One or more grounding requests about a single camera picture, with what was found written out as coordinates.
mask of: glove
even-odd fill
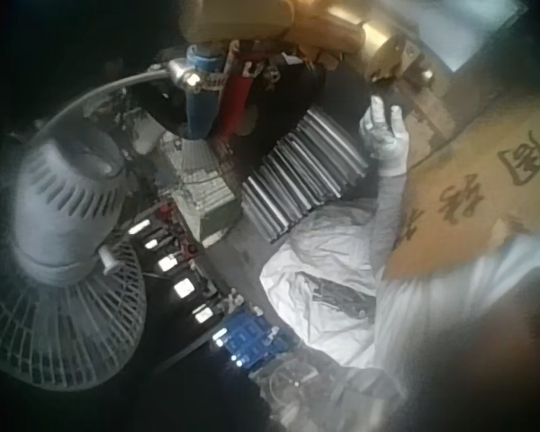
[[[360,136],[374,158],[380,161],[380,176],[406,174],[410,138],[399,106],[391,108],[391,130],[384,116],[384,102],[372,96],[370,107],[360,121]]]

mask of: blue cylinder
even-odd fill
[[[196,70],[204,73],[222,72],[225,56],[202,57],[195,53],[195,46],[188,48],[186,58]],[[188,117],[187,138],[205,139],[218,115],[220,91],[202,90],[199,93],[186,92],[186,115]]]

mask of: cable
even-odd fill
[[[118,90],[123,87],[134,86],[140,83],[147,83],[148,81],[155,81],[158,79],[168,78],[168,72],[165,69],[153,70],[150,72],[144,72],[142,74],[137,74],[133,76],[128,76],[118,81],[113,81],[111,83],[101,85],[90,92],[81,95],[73,102],[69,103],[62,111],[52,117],[45,125],[42,127],[36,135],[34,135],[30,142],[29,146],[33,146],[38,142],[41,142],[46,138],[52,130],[58,126],[58,124],[64,119],[67,115],[71,114],[74,110],[85,104],[91,99],[96,97],[107,95],[115,90]]]

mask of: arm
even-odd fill
[[[380,162],[377,210],[370,240],[370,264],[374,274],[378,275],[401,229],[409,136],[400,107],[392,107],[389,128],[383,101],[373,96],[370,108],[360,121],[360,135]]]
[[[400,235],[405,186],[406,175],[380,177],[377,209],[370,239],[370,264],[375,275],[378,275],[386,264]]]

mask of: gold metal part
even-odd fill
[[[182,34],[191,43],[284,41],[316,51],[333,68],[341,54],[366,79],[397,76],[405,40],[382,20],[366,21],[356,0],[186,0]]]
[[[362,25],[364,45],[346,60],[366,79],[395,77],[400,73],[403,36],[382,22],[369,21]]]
[[[180,31],[187,41],[266,40],[279,38],[293,25],[287,0],[184,0]]]
[[[364,43],[360,28],[322,8],[296,4],[292,28],[285,41],[335,52],[357,52]]]

